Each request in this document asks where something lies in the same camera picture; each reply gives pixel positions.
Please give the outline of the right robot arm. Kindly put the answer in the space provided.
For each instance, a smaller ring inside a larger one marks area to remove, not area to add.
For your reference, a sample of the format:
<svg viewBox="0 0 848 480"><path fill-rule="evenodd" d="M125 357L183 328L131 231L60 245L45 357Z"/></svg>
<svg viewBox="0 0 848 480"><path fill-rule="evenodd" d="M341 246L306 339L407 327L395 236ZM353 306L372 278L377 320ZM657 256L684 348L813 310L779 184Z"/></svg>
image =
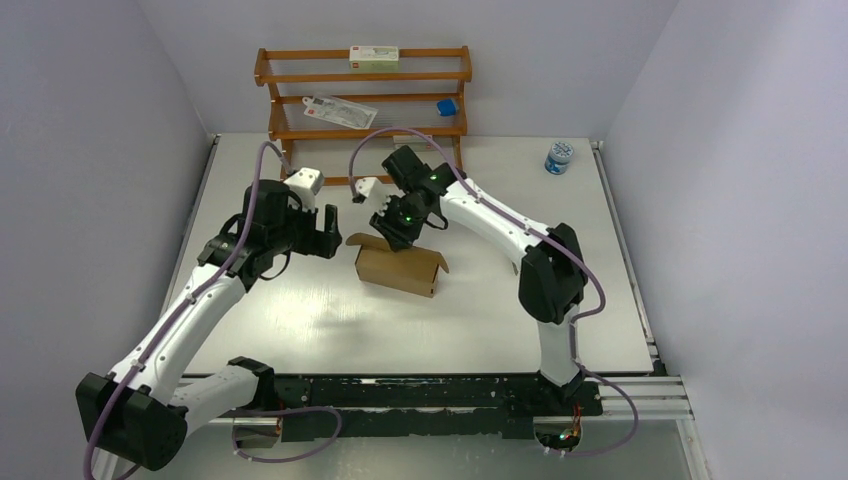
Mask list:
<svg viewBox="0 0 848 480"><path fill-rule="evenodd" d="M356 202L372 209L369 220L394 252L411 249L432 215L444 227L461 225L497 247L518 270L518 301L537 324L547 381L542 406L562 414L578 399L584 375L576 363L576 329L589 281L576 232L567 224L550 227L488 196L449 162L435 168L409 147L396 149L381 164L398 188L390 193L375 177L354 181Z"/></svg>

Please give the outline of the brown cardboard box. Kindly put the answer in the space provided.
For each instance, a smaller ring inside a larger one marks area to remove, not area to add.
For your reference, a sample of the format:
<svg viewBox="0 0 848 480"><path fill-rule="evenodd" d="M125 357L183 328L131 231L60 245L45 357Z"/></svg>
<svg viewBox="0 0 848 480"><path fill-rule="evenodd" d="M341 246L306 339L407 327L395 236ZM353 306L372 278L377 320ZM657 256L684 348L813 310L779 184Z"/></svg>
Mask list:
<svg viewBox="0 0 848 480"><path fill-rule="evenodd" d="M345 245L358 247L354 268L358 279L393 290L432 298L441 272L450 267L438 251L413 246L393 251L382 237L355 233Z"/></svg>

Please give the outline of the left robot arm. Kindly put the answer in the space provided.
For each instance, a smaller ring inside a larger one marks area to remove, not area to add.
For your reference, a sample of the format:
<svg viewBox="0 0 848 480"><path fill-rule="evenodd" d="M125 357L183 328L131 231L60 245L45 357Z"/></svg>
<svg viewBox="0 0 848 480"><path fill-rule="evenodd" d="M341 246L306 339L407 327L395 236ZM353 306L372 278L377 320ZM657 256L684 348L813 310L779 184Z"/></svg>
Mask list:
<svg viewBox="0 0 848 480"><path fill-rule="evenodd" d="M338 212L327 205L316 227L323 175L303 168L245 191L241 212L206 243L180 297L154 328L105 375L87 374L75 390L90 450L136 468L162 469L199 427L230 411L261 416L281 407L272 367L237 357L218 373L182 387L188 364L226 313L274 265L292 254L333 257L341 244Z"/></svg>

